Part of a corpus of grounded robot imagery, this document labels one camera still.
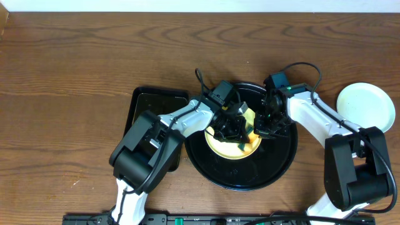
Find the yellow plate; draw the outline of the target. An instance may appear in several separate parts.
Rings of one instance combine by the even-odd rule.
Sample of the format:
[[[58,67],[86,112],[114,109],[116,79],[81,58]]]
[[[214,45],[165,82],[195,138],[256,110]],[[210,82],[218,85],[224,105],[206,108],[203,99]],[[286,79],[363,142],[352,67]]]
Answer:
[[[208,146],[216,153],[226,159],[237,160],[250,156],[260,145],[262,138],[254,133],[255,112],[248,108],[244,113],[246,119],[246,132],[249,137],[248,143],[221,142],[213,137],[214,129],[209,126],[205,132],[205,138]]]

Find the yellow green sponge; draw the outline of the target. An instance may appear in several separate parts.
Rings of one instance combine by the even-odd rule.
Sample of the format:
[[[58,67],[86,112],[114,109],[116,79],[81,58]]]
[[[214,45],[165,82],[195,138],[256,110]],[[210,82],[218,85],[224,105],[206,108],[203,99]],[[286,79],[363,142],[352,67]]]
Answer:
[[[261,138],[258,134],[254,133],[254,127],[249,125],[246,128],[246,136],[243,142],[238,144],[238,149],[242,152],[248,153],[257,148],[258,142]]]

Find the light blue plate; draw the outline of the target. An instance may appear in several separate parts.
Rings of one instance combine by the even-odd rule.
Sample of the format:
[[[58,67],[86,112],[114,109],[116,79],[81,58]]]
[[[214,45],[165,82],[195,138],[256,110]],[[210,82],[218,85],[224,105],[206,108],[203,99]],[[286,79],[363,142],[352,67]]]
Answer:
[[[346,86],[336,100],[337,112],[363,128],[390,130],[396,118],[394,103],[380,87],[366,82]]]

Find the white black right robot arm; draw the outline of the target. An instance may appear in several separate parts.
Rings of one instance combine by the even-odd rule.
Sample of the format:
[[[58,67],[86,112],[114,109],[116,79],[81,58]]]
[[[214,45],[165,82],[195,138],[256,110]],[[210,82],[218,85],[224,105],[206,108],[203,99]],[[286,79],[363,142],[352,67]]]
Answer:
[[[354,213],[382,214],[396,204],[398,188],[384,133],[340,116],[307,84],[267,86],[256,134],[275,138],[292,123],[302,125],[324,148],[325,194],[306,214],[319,221]]]

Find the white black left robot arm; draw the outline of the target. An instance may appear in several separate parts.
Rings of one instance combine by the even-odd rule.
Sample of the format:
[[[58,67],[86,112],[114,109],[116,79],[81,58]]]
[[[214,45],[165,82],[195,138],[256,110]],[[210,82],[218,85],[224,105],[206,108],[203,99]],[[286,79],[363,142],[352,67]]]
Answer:
[[[208,127],[225,142],[245,143],[248,106],[196,97],[168,114],[144,111],[112,152],[109,163],[117,182],[117,201],[111,224],[139,224],[148,194],[161,182],[182,143]]]

